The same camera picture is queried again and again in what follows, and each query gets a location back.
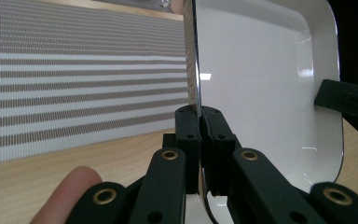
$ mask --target table surface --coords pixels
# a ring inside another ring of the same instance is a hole
[[[181,20],[181,16],[144,9],[119,7],[90,1],[45,0],[91,8],[111,8],[146,16]],[[337,182],[358,193],[358,132],[344,120],[345,156]],[[95,169],[104,181],[124,186],[145,174],[153,153],[161,148],[162,134],[149,133],[132,138],[76,147],[33,157],[0,162],[0,223],[27,223],[60,181],[75,167]]]

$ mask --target white plate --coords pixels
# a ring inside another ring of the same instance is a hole
[[[313,105],[322,80],[338,80],[327,2],[197,0],[196,10],[200,72],[212,74],[201,81],[202,104],[221,110],[242,146],[262,151],[294,186],[309,191],[334,181],[341,115]],[[195,223],[200,211],[192,204],[186,215]],[[225,216],[216,204],[215,214]]]

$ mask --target striped cloth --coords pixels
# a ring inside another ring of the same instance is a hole
[[[0,0],[0,161],[173,127],[183,22]]]

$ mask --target brass ring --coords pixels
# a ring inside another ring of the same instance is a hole
[[[107,197],[106,199],[100,199],[99,196],[102,193],[108,192],[110,193],[109,197]],[[98,192],[96,192],[94,194],[94,196],[92,197],[92,200],[96,203],[96,204],[106,204],[106,203],[110,203],[112,202],[117,196],[117,193],[114,189],[100,189]]]
[[[243,151],[241,153],[241,157],[248,161],[256,161],[258,159],[257,154],[255,154],[253,151]]]
[[[339,189],[333,189],[333,188],[325,188],[324,189],[324,196],[332,201],[333,203],[337,203],[339,205],[351,205],[352,204],[352,198]]]
[[[178,156],[179,156],[178,153],[173,150],[167,150],[167,151],[161,152],[161,157],[167,161],[173,161],[176,158],[178,158]]]

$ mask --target white tray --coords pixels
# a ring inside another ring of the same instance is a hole
[[[221,110],[242,146],[262,151],[294,186],[334,181],[341,115],[313,105],[322,80],[338,80],[327,2],[197,0],[196,10],[200,72],[211,74],[200,84],[202,104]],[[207,223],[195,204],[188,199],[186,219]],[[228,223],[223,204],[214,199],[211,207]]]

